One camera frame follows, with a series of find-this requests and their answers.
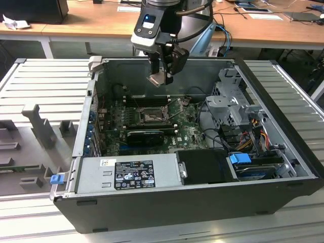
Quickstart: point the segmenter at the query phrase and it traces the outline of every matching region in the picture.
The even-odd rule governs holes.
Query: white sticker
[[[151,184],[154,183],[154,180],[145,180],[145,184]]]
[[[100,160],[100,166],[115,166],[115,163],[116,163],[115,158]]]
[[[140,12],[141,8],[140,7],[123,7],[119,6],[117,7],[117,12]]]

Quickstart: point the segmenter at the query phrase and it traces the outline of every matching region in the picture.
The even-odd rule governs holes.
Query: desk
[[[297,0],[289,9],[290,1],[272,0],[278,8],[274,12],[305,11],[310,1]],[[31,29],[12,31],[0,25],[0,39],[15,39],[39,41],[45,56],[53,58],[51,42],[84,42],[90,53],[89,42],[129,43],[130,37],[139,13],[117,12],[118,3],[103,3],[94,5],[92,1],[68,1],[69,13],[63,24],[46,25],[32,24]],[[214,11],[233,6],[228,2],[214,3]],[[221,10],[221,13],[236,13],[233,8]],[[321,50],[324,47],[324,27],[317,24],[305,25],[299,22],[289,22],[283,14],[278,14],[283,21],[256,20],[245,14],[224,15],[226,29],[232,34],[232,46],[280,49]],[[212,43],[220,46],[224,42],[224,34],[216,32]]]

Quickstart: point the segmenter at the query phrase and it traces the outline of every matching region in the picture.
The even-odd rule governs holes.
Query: blue tab
[[[64,175],[52,175],[50,184],[64,184]]]
[[[251,159],[247,153],[234,153],[229,157],[229,159],[232,164],[251,163]]]

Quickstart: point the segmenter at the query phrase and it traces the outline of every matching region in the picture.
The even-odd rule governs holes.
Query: side panel
[[[54,204],[80,233],[115,231],[273,214],[292,199],[323,186],[303,182],[200,190],[56,198]]]

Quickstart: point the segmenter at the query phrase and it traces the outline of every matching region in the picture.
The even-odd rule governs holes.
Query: power supply label
[[[116,190],[155,187],[152,160],[115,163]]]

